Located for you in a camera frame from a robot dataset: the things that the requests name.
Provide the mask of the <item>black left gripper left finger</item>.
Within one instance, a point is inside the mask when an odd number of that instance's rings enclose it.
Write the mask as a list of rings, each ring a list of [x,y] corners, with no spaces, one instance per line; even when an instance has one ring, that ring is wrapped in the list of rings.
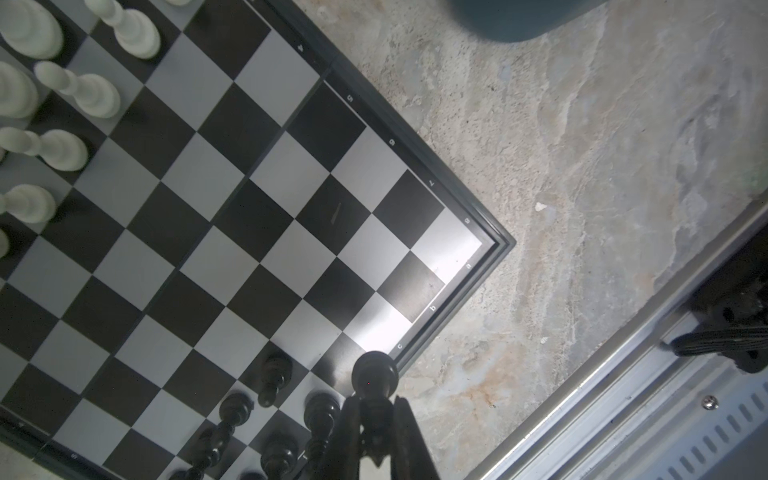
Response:
[[[347,398],[330,437],[321,465],[312,479],[358,480],[361,455],[360,399]]]

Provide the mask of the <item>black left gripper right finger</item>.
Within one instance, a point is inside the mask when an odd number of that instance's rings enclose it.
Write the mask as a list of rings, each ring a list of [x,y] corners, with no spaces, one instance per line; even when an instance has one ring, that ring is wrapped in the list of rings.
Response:
[[[439,480],[439,474],[409,402],[396,396],[393,404],[391,478]]]

